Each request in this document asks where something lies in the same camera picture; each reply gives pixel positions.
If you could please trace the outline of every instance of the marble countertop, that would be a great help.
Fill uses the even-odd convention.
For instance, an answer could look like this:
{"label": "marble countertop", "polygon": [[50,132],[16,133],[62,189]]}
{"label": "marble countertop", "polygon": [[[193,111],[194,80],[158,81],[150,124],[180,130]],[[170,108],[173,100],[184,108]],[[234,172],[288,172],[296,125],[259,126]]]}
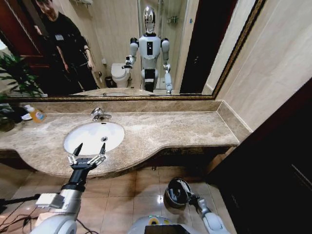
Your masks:
{"label": "marble countertop", "polygon": [[[104,122],[120,124],[122,143],[89,176],[112,176],[144,162],[164,148],[236,146],[235,135],[217,112],[111,113]],[[0,134],[0,149],[14,149],[31,167],[44,173],[69,177],[63,141],[74,128],[92,123],[88,114],[48,114],[43,123],[23,121]]]}
{"label": "marble countertop", "polygon": [[95,89],[89,90],[73,95],[88,95],[88,96],[103,96],[103,94],[107,94],[107,96],[148,96],[153,95],[154,93],[141,90],[141,89],[131,89],[131,88],[104,88],[104,89]]}

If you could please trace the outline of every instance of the man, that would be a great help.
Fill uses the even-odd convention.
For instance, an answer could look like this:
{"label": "man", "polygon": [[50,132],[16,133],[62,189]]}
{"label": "man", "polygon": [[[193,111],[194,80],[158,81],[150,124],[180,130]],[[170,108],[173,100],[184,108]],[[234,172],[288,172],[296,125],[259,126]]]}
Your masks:
{"label": "man", "polygon": [[53,0],[36,0],[45,14],[42,21],[55,42],[71,79],[79,81],[84,91],[97,89],[91,70],[94,69],[92,55],[87,41],[76,25],[58,11]]}

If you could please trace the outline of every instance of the gold mirror frame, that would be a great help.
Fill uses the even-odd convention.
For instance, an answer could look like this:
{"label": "gold mirror frame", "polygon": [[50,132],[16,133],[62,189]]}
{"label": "gold mirror frame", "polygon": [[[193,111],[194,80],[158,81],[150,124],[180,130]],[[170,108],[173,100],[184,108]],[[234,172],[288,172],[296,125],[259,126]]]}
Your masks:
{"label": "gold mirror frame", "polygon": [[220,75],[217,85],[214,88],[212,95],[201,94],[181,94],[172,96],[127,96],[127,97],[11,97],[4,100],[4,102],[55,102],[55,101],[135,101],[135,100],[212,100],[215,99],[228,76],[240,50],[242,49],[257,17],[266,0],[256,0],[246,23],[236,41],[236,44],[231,52],[231,55]]}

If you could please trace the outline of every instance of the toilet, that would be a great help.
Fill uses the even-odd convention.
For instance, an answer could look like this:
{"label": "toilet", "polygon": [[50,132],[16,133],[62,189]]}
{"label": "toilet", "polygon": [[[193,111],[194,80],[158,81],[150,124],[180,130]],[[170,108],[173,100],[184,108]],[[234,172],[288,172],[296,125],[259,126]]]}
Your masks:
{"label": "toilet", "polygon": [[129,68],[122,69],[124,63],[113,63],[112,65],[112,78],[113,81],[117,84],[117,88],[127,88],[128,79],[130,77]]}

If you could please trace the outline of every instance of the sink drain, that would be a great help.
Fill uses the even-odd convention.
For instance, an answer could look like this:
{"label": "sink drain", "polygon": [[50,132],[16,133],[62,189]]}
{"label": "sink drain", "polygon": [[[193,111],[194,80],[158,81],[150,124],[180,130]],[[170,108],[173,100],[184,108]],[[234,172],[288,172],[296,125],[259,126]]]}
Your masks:
{"label": "sink drain", "polygon": [[107,141],[107,139],[108,139],[108,137],[104,136],[104,137],[101,138],[101,141],[105,142],[105,141]]}

